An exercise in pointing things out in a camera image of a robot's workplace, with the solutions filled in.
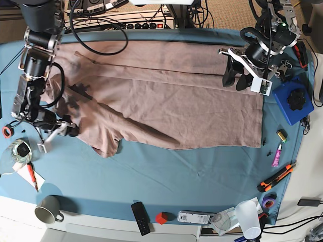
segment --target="glue stick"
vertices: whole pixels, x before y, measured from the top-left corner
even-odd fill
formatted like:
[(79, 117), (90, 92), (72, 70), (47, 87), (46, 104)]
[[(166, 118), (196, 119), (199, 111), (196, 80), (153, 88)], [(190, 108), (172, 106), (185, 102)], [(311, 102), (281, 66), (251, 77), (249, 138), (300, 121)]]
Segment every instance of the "glue stick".
[(276, 151), (275, 158), (274, 158), (274, 161), (272, 163), (272, 167), (277, 167), (278, 166), (281, 151), (282, 151), (282, 144), (279, 145), (279, 147), (278, 147), (278, 149)]

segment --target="brown cloth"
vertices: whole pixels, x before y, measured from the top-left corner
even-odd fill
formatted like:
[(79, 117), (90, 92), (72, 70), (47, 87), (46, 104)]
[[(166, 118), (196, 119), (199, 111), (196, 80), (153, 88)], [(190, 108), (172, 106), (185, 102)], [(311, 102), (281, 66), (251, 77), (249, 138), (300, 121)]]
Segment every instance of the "brown cloth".
[[(114, 52), (124, 42), (88, 44)], [(262, 95), (222, 86), (221, 47), (130, 41), (122, 53), (101, 56), (80, 44), (61, 45), (55, 61), (66, 88), (57, 112), (71, 115), (78, 138), (102, 157), (113, 156), (123, 138), (175, 150), (260, 147)], [(57, 95), (59, 73), (52, 68), (43, 100)]]

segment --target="mug handle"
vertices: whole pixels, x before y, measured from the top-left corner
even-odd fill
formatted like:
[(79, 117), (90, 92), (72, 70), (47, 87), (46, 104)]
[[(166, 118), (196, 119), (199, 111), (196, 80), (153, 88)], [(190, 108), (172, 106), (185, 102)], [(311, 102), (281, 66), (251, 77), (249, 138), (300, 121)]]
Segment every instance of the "mug handle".
[(61, 223), (64, 220), (64, 215), (60, 211), (59, 211), (59, 213), (57, 215), (61, 216), (62, 219), (55, 218), (55, 221)]

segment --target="red block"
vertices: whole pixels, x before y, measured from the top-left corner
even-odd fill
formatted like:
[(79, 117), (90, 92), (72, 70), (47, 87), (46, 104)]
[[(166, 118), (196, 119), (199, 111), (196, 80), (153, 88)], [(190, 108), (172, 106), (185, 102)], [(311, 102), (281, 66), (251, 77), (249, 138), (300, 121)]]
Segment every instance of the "red block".
[(161, 212), (161, 213), (157, 214), (156, 222), (160, 223), (160, 224), (166, 223), (167, 222), (167, 214), (164, 213), (164, 212)]

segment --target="white plastic cup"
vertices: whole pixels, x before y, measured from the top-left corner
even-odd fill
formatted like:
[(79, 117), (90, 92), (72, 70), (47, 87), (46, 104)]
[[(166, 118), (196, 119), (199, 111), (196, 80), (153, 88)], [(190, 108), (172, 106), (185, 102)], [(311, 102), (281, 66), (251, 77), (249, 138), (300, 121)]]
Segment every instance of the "white plastic cup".
[(261, 229), (256, 204), (250, 200), (243, 201), (236, 206), (235, 211), (243, 236), (246, 239), (257, 238), (261, 233)]

